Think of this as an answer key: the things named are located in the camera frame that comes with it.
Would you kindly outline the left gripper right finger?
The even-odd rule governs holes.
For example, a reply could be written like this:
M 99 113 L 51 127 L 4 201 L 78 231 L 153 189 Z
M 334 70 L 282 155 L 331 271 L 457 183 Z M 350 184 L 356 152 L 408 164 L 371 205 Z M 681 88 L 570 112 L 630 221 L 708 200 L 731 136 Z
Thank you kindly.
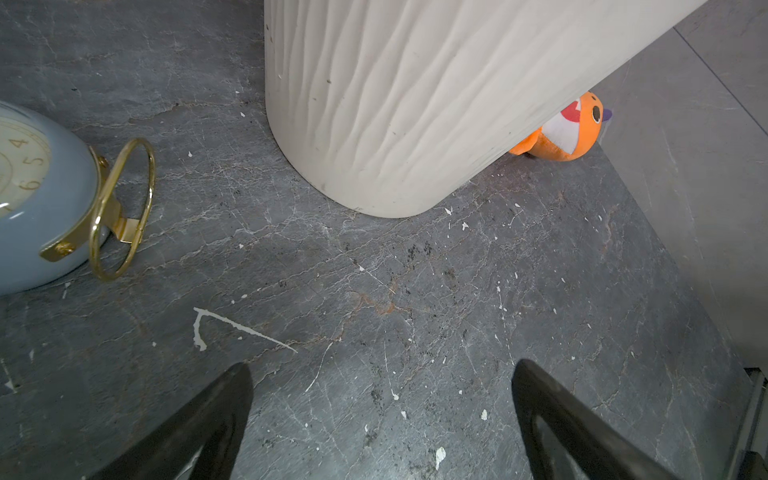
M 538 424 L 590 479 L 674 479 L 676 476 L 622 437 L 530 359 L 517 362 L 511 391 L 532 477 L 555 479 Z

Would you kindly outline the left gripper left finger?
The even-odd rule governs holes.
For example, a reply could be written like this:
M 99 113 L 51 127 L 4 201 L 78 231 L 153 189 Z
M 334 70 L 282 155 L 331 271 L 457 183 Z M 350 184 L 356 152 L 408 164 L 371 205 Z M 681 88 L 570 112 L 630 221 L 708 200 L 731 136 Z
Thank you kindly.
M 194 460 L 192 479 L 228 479 L 253 402 L 249 367 L 232 365 L 144 439 L 91 477 L 174 479 Z

